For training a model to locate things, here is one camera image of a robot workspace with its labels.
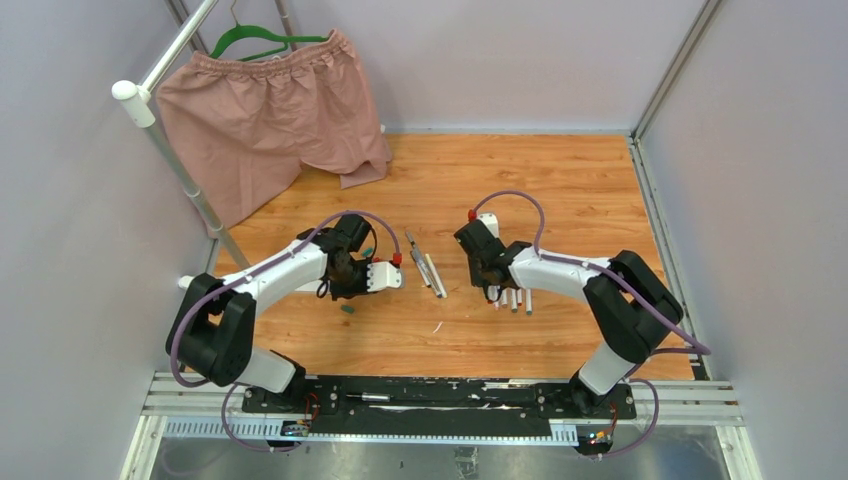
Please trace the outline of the yellow capped white marker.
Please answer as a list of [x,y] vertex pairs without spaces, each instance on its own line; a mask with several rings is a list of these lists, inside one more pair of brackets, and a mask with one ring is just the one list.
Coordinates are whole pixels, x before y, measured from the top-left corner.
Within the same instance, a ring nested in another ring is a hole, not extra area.
[[429,269],[432,286],[437,291],[437,296],[439,298],[446,298],[448,296],[447,289],[445,288],[441,276],[436,269],[435,263],[429,254],[425,255],[425,261]]

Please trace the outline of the grey capped marker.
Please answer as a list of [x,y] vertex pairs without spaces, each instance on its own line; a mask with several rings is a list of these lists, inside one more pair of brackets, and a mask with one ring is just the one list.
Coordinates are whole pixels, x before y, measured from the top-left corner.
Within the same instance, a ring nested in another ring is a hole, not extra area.
[[429,274],[429,269],[428,269],[428,266],[425,262],[425,259],[424,259],[423,255],[420,253],[420,251],[417,247],[412,248],[411,256],[412,256],[412,258],[415,262],[416,267],[418,268],[418,270],[419,270],[419,272],[422,276],[422,279],[423,279],[425,285],[427,287],[429,287],[434,292],[434,294],[436,295],[437,298],[439,298],[437,296],[437,291],[432,286],[431,277],[430,277],[430,274]]

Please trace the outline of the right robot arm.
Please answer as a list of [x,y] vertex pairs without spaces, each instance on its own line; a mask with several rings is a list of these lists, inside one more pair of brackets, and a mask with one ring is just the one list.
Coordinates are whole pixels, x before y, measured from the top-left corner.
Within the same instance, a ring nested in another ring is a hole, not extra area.
[[611,403],[610,391],[643,364],[677,327],[683,309],[637,253],[611,258],[557,254],[530,242],[505,245],[481,219],[468,222],[454,238],[467,255],[471,283],[495,302],[507,290],[541,290],[585,303],[602,340],[572,377],[571,403],[584,417],[596,417]]

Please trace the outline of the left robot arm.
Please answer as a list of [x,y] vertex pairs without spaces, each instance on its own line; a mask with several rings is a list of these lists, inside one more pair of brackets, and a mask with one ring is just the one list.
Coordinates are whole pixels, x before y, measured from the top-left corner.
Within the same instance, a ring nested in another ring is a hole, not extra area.
[[256,320],[307,284],[314,284],[317,297],[332,300],[400,286],[397,279],[377,281],[380,270],[398,272],[400,253],[389,261],[358,255],[376,236],[375,219],[367,212],[340,212],[252,267],[224,277],[202,273],[189,278],[165,343],[174,380],[185,388],[258,386],[268,390],[268,400],[279,411],[298,411],[307,390],[295,379],[299,366],[255,346]]

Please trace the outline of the pink shorts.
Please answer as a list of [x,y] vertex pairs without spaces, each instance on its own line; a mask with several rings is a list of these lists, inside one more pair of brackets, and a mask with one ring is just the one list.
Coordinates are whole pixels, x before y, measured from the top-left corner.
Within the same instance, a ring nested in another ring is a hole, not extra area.
[[231,228],[288,189],[303,167],[341,188],[384,179],[392,153],[362,59],[340,30],[265,61],[196,53],[155,100],[178,158]]

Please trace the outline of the green clothes hanger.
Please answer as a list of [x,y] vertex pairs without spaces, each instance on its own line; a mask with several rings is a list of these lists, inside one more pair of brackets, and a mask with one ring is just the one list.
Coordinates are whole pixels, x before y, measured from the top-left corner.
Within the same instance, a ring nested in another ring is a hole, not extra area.
[[238,1],[231,1],[229,4],[233,26],[221,34],[213,49],[208,53],[208,56],[212,59],[223,59],[224,55],[234,46],[245,42],[259,42],[261,49],[239,57],[238,60],[241,62],[251,62],[278,54],[292,53],[302,45],[318,45],[330,40],[329,35],[294,35],[288,20],[281,21],[282,33],[261,25],[243,23],[238,17],[238,4]]

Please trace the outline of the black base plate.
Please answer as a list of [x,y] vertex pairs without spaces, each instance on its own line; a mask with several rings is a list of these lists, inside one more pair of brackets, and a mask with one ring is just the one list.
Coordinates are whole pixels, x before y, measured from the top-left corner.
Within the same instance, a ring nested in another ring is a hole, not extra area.
[[569,382],[445,377],[317,376],[284,393],[250,387],[241,409],[303,414],[316,434],[448,438],[541,438],[551,435],[554,420],[609,426],[636,417],[632,390],[623,384],[595,401]]

